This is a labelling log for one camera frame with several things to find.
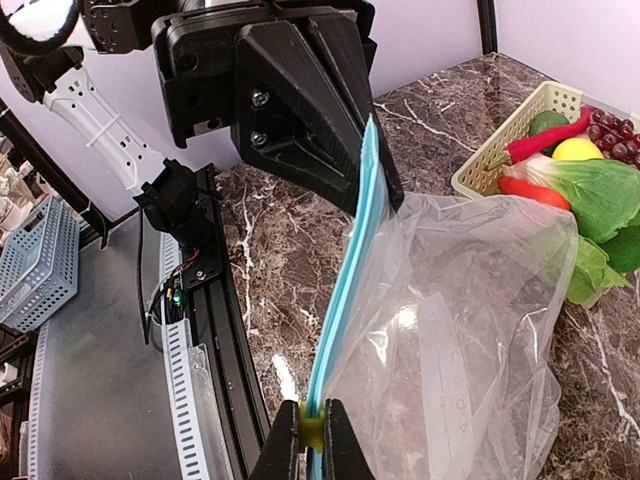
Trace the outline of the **long red chili pepper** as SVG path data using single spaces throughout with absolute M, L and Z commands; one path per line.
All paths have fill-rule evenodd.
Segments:
M 556 143 L 584 133 L 590 125 L 590 116 L 593 110 L 594 108 L 591 106 L 583 107 L 580 118 L 572 124 L 556 127 L 534 137 L 519 139 L 510 143 L 486 166 L 486 170 L 493 170 L 506 164 L 517 164 L 534 154 L 541 153 Z

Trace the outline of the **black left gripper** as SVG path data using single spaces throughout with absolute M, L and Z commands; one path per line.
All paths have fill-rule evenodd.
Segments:
M 332 13 L 353 23 L 305 22 Z M 231 125 L 236 109 L 245 163 L 354 214 L 374 16 L 368 1 L 231 1 L 159 17 L 151 38 L 175 145 Z

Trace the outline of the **clear zip top bag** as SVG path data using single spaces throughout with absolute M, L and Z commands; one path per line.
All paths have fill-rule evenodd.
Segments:
M 548 364 L 573 216 L 512 196 L 388 203 L 368 123 L 304 413 L 343 403 L 378 479 L 534 479 L 559 425 Z

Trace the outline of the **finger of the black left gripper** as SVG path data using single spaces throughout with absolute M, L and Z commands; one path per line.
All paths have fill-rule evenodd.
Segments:
M 376 113 L 369 81 L 377 44 L 361 36 L 357 25 L 349 19 L 311 19 L 307 31 L 312 48 L 356 131 L 363 134 L 367 122 L 374 122 L 388 201 L 393 209 L 399 209 L 404 201 L 404 190 Z

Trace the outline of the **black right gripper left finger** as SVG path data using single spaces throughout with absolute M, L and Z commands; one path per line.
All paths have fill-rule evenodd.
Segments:
M 299 478 L 300 408 L 292 400 L 279 407 L 271 430 L 249 475 L 250 480 Z

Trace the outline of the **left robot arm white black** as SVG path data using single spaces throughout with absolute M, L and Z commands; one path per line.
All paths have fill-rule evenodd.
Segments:
M 366 1 L 28 1 L 1 17 L 1 60 L 27 101 L 106 157 L 157 231 L 199 249 L 205 189 L 99 93 L 85 52 L 152 49 L 176 146 L 228 128 L 244 163 L 354 214 L 374 15 Z

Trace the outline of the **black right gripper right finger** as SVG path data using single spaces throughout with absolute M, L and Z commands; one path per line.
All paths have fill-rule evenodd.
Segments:
M 328 480 L 374 480 L 344 404 L 325 402 L 322 475 Z

